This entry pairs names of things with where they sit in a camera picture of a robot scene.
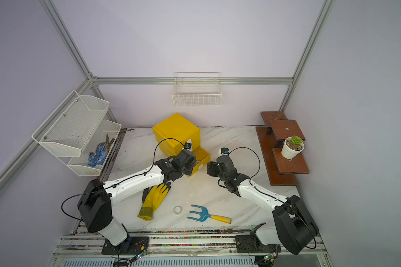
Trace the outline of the yellow bottom drawer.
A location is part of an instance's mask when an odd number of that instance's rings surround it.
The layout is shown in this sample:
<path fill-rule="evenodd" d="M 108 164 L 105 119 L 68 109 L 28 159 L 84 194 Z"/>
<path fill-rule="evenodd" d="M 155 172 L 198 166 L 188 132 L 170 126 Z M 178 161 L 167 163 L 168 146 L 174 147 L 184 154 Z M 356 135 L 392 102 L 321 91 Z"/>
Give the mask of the yellow bottom drawer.
<path fill-rule="evenodd" d="M 201 146 L 194 149 L 193 153 L 196 156 L 196 164 L 193 168 L 192 174 L 187 175 L 188 177 L 192 177 L 196 172 L 205 167 L 207 163 L 211 160 L 210 153 L 203 149 Z"/>

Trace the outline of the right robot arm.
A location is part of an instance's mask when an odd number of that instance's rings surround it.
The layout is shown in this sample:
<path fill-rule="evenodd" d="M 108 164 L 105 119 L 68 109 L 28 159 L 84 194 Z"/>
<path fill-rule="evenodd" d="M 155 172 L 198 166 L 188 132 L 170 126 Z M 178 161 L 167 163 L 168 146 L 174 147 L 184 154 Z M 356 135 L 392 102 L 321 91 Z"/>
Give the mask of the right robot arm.
<path fill-rule="evenodd" d="M 272 214 L 276 234 L 290 253 L 297 255 L 319 234 L 319 228 L 302 199 L 265 189 L 235 168 L 229 155 L 207 163 L 207 174 L 223 181 L 226 189 Z"/>

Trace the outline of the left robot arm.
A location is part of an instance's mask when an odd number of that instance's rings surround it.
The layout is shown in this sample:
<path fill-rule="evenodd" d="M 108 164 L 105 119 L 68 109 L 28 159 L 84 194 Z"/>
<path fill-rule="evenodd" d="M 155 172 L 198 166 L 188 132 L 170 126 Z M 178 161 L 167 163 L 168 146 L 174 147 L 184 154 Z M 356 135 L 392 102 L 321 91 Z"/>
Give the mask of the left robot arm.
<path fill-rule="evenodd" d="M 128 232 L 113 215 L 113 206 L 147 188 L 166 190 L 166 183 L 190 175 L 195 165 L 195 154 L 184 149 L 127 177 L 106 182 L 91 180 L 77 204 L 88 232 L 101 234 L 114 246 L 125 242 Z"/>

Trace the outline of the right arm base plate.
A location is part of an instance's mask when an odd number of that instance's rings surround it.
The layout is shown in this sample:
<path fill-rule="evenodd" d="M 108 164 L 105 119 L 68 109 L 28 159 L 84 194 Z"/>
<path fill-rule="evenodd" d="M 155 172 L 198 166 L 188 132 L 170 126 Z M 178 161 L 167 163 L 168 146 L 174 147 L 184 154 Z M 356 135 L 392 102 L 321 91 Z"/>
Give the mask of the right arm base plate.
<path fill-rule="evenodd" d="M 279 244 L 263 244 L 259 238 L 251 235 L 237 235 L 235 237 L 238 253 L 280 253 Z"/>

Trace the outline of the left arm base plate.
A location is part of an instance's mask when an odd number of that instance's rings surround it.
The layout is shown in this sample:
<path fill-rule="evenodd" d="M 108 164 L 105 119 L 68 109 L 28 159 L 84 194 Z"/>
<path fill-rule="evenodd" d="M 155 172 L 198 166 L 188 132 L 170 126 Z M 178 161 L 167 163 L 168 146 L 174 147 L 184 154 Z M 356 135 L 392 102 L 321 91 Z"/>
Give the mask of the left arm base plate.
<path fill-rule="evenodd" d="M 102 247 L 102 255 L 138 255 L 143 250 L 147 249 L 149 244 L 149 237 L 130 237 L 117 246 L 113 246 L 111 242 L 106 239 Z"/>

